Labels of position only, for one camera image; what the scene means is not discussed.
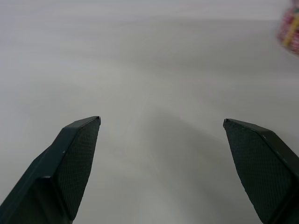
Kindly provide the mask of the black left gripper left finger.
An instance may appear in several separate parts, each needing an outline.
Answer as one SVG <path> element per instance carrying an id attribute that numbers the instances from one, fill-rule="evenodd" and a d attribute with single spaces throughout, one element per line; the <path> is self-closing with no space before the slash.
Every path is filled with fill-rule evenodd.
<path id="1" fill-rule="evenodd" d="M 0 205 L 0 224 L 72 224 L 92 169 L 99 116 L 65 126 Z"/>

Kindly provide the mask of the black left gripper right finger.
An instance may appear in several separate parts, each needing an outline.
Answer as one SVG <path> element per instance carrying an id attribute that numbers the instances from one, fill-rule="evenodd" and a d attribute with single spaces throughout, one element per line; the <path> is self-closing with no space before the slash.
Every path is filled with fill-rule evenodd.
<path id="1" fill-rule="evenodd" d="M 235 168 L 263 224 L 299 224 L 299 157 L 271 130 L 225 119 Z"/>

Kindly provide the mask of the red patterned object yellow stripe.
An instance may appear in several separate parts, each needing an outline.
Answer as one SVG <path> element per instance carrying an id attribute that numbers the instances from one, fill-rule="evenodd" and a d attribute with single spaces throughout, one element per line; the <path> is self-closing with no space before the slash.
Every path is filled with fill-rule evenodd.
<path id="1" fill-rule="evenodd" d="M 285 49 L 299 56 L 299 0 L 291 0 L 283 14 L 277 38 Z"/>

